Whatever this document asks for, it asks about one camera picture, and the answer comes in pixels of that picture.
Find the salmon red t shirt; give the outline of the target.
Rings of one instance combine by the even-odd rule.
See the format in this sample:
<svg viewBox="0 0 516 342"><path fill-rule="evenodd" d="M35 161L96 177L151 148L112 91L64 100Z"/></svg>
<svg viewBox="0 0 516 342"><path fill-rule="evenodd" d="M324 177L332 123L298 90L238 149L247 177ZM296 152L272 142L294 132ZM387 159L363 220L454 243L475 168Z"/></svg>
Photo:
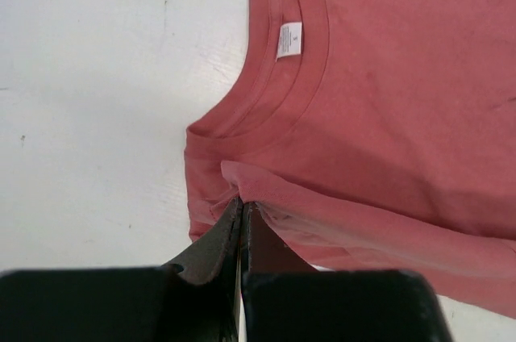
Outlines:
<svg viewBox="0 0 516 342"><path fill-rule="evenodd" d="M234 197L328 269L410 269L515 315L515 0L249 0L186 131L191 239Z"/></svg>

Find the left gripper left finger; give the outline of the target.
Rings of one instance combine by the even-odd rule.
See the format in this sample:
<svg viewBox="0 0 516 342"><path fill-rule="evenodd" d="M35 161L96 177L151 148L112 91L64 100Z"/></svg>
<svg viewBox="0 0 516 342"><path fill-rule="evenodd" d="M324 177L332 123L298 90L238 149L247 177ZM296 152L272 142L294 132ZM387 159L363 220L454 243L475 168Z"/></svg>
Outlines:
<svg viewBox="0 0 516 342"><path fill-rule="evenodd" d="M236 341L243 203L162 265L1 275L4 341Z"/></svg>

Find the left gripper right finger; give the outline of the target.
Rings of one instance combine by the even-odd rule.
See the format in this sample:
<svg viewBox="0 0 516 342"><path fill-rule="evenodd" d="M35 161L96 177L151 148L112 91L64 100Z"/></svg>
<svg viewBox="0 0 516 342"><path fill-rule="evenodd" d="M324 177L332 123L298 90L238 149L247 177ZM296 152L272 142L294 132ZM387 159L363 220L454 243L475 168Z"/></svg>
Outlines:
<svg viewBox="0 0 516 342"><path fill-rule="evenodd" d="M427 281L407 270L321 272L248 203L241 231L249 341L449 341Z"/></svg>

